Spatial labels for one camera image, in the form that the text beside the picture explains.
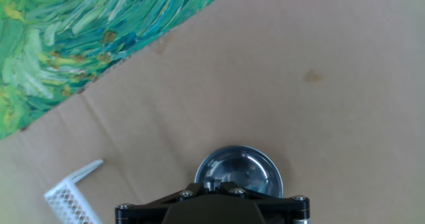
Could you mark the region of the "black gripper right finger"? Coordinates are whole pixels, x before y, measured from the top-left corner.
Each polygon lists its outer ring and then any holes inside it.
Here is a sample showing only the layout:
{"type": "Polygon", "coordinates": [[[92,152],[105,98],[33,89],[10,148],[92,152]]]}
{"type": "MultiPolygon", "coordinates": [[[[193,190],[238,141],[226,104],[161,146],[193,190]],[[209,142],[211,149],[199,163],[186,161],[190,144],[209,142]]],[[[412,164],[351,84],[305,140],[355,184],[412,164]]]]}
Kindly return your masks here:
{"type": "Polygon", "coordinates": [[[283,223],[309,224],[309,198],[304,195],[274,197],[240,187],[233,181],[215,184],[212,192],[253,201],[263,217],[281,214],[283,223]]]}

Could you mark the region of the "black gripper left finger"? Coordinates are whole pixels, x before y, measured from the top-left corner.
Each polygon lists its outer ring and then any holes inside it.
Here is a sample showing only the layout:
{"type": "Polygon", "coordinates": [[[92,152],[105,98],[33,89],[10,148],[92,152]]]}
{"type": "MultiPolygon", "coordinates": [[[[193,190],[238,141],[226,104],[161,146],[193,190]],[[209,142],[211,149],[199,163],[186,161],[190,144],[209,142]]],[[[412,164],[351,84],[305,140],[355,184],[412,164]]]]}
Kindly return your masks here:
{"type": "Polygon", "coordinates": [[[203,183],[190,183],[183,190],[146,204],[122,203],[115,207],[115,224],[161,223],[172,204],[212,193],[203,183]]]}

